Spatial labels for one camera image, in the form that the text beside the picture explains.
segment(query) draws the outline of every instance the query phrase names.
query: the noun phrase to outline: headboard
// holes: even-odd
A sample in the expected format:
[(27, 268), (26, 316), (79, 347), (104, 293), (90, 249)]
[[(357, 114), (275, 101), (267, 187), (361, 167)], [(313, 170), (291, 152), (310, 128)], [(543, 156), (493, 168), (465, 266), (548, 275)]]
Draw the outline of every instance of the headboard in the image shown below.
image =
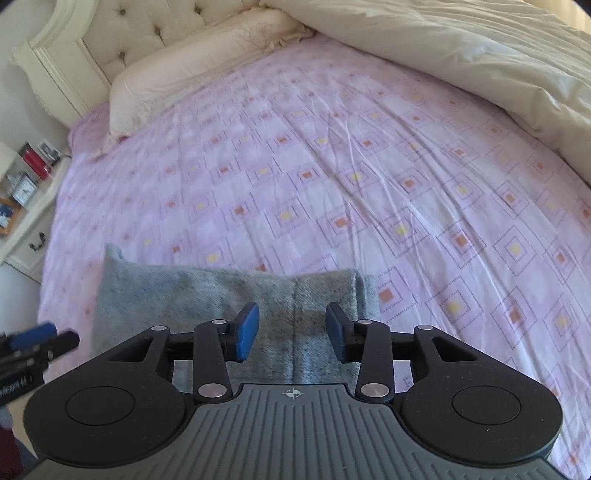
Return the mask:
[(45, 28), (17, 49), (47, 112), (71, 127), (107, 101), (126, 67), (258, 0), (57, 0)]

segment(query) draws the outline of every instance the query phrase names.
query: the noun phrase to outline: wooden picture frame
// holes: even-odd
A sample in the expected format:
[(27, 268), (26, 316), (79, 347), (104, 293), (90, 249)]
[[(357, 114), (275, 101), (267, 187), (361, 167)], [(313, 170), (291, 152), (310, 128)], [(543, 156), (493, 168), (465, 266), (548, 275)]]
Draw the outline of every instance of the wooden picture frame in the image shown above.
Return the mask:
[(8, 199), (0, 199), (0, 235), (8, 235), (14, 227), (21, 206)]

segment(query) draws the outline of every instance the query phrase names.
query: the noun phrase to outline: blanket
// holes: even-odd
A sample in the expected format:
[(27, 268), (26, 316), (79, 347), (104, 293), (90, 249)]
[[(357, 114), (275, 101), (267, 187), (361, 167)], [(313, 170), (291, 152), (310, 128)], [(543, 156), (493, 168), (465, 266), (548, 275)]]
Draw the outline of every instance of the blanket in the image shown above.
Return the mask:
[(591, 181), (591, 35), (521, 0), (263, 0), (504, 108)]
[[(138, 265), (108, 245), (93, 324), (98, 355), (153, 325), (191, 332), (213, 319), (231, 320), (249, 303), (261, 320), (248, 360), (228, 363), (234, 389), (240, 383), (346, 382), (354, 388), (358, 365), (337, 362), (326, 336), (326, 305), (335, 301), (351, 319), (379, 318), (374, 281), (356, 270), (299, 277), (207, 270), (178, 265)], [(191, 366), (178, 362), (173, 383), (191, 391)]]

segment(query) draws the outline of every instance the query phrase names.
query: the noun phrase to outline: red cloth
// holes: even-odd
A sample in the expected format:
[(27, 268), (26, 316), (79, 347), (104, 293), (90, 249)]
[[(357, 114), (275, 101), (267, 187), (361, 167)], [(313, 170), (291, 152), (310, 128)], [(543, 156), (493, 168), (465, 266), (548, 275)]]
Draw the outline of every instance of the red cloth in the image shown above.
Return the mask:
[(0, 428), (0, 478), (12, 479), (24, 472), (12, 430)]

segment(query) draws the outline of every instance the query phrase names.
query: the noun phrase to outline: pink bed sheet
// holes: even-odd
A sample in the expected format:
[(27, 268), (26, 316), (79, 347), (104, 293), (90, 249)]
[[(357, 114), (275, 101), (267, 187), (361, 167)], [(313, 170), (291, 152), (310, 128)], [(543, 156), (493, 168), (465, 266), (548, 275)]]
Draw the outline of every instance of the pink bed sheet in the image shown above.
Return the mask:
[(53, 375), (89, 358), (106, 242), (150, 264), (355, 267), (392, 329), (434, 324), (551, 389), (551, 461), (591, 475), (591, 192), (505, 112), (317, 35), (91, 160), (107, 124), (103, 107), (70, 136), (40, 320), (82, 344)]

